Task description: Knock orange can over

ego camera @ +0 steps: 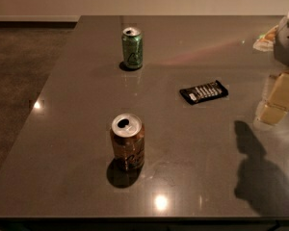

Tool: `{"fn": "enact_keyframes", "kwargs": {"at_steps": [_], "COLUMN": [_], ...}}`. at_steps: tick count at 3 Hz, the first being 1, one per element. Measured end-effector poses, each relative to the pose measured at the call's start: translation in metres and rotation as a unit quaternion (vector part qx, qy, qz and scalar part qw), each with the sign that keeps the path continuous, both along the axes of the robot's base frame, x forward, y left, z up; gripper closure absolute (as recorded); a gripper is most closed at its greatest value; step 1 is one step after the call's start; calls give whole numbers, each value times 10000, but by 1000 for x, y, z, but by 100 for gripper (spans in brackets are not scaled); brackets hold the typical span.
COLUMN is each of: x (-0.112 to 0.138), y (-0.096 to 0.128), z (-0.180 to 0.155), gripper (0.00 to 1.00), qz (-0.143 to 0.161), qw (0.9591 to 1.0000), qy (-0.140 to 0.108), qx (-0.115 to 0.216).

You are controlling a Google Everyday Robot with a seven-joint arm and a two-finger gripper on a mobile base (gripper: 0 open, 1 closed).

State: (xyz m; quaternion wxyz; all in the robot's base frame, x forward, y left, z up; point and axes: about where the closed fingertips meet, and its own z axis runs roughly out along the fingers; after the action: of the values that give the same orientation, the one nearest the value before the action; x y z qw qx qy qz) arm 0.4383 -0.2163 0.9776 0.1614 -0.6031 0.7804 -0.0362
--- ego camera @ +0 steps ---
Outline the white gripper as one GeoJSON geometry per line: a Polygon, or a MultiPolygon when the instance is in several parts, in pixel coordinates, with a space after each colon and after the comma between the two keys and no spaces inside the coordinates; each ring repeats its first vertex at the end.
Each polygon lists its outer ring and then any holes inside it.
{"type": "MultiPolygon", "coordinates": [[[[289,65],[289,12],[278,23],[274,56],[280,63],[289,65]]],[[[268,103],[274,107],[261,101],[256,110],[256,118],[263,123],[276,125],[287,115],[286,111],[289,111],[289,73],[283,72],[276,78],[268,103]]]]}

